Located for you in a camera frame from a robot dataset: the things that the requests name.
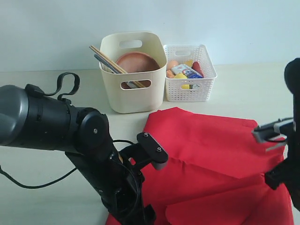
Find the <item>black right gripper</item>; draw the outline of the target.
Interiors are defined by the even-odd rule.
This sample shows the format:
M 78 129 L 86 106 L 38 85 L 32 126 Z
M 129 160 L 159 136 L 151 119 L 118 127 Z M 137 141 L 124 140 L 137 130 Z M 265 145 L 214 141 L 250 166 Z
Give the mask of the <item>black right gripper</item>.
M 264 174 L 265 183 L 273 190 L 284 184 L 292 204 L 300 209 L 300 138 L 296 134 L 287 136 L 287 158 Z

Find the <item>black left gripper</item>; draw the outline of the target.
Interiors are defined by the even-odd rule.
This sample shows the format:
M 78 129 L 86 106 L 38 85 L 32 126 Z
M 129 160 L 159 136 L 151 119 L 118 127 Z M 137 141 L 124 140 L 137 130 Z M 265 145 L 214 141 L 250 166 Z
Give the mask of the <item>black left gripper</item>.
M 100 195 L 102 204 L 120 224 L 154 224 L 154 209 L 143 204 L 142 178 L 137 176 L 130 163 L 120 161 L 112 143 L 83 154 L 65 155 Z

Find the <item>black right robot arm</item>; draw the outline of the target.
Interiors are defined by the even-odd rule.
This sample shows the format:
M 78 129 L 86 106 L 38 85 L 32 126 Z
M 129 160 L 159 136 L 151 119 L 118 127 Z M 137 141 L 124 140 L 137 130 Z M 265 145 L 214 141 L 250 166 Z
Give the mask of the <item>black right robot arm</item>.
M 292 204 L 300 209 L 300 59 L 295 58 L 284 69 L 284 80 L 293 95 L 293 126 L 286 129 L 287 157 L 265 173 L 265 183 L 273 190 L 284 184 Z

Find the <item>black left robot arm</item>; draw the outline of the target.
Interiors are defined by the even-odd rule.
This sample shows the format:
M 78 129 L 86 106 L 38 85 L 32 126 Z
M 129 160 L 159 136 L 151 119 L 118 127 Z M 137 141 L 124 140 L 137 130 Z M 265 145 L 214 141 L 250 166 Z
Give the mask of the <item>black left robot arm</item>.
M 119 223 L 154 224 L 154 209 L 143 204 L 141 173 L 158 146 L 151 135 L 139 133 L 136 144 L 117 151 L 105 114 L 47 97 L 36 86 L 5 85 L 0 89 L 0 143 L 65 152 Z

